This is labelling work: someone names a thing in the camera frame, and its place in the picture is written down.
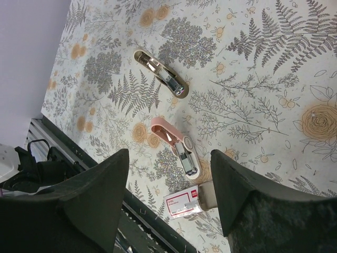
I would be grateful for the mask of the red white staple box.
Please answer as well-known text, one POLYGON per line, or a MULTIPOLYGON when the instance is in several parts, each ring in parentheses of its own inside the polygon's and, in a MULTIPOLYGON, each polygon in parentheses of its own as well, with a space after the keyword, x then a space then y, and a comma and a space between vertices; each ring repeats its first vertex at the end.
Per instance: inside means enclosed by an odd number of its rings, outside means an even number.
POLYGON ((171 220, 202 212, 202 209, 186 209, 185 203, 198 200, 198 185, 186 188, 163 198, 171 220))

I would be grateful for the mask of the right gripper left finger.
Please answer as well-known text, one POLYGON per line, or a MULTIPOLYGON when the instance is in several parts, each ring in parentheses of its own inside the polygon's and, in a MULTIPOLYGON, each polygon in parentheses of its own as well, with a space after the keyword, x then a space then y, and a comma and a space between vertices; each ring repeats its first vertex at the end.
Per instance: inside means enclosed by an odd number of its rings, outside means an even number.
MULTIPOLYGON (((125 163, 126 180, 129 171, 125 163)), ((101 239, 89 232, 71 215, 75 208, 73 197, 79 194, 58 184, 34 195, 1 198, 1 252, 113 252, 112 239, 101 239)))

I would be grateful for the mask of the cardboard staple box tray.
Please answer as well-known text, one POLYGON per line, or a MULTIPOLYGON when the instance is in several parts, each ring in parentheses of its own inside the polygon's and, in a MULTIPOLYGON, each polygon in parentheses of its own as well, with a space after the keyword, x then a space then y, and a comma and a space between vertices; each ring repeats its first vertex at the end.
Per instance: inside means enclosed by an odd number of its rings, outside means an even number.
POLYGON ((203 211, 217 208, 217 200, 212 180, 198 185, 198 200, 203 211))

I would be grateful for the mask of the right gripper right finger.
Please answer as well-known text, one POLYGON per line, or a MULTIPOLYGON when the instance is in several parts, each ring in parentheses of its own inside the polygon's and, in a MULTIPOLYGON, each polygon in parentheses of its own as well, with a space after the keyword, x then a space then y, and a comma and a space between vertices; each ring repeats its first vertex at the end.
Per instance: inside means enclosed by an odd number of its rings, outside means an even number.
POLYGON ((211 152, 211 173, 231 252, 336 252, 336 198, 276 183, 211 152))

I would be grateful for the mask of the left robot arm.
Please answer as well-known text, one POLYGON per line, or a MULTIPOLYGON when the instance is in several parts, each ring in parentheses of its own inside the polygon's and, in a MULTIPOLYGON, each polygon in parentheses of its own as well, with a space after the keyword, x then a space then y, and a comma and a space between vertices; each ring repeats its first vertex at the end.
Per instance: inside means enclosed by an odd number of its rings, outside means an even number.
POLYGON ((13 166, 14 175, 1 174, 1 196, 15 191, 34 194, 40 188, 61 183, 84 171, 79 162, 71 162, 45 139, 29 142, 27 150, 15 147, 14 151, 18 164, 13 166), (45 161, 36 161, 33 156, 31 145, 35 142, 44 142, 49 148, 45 161))

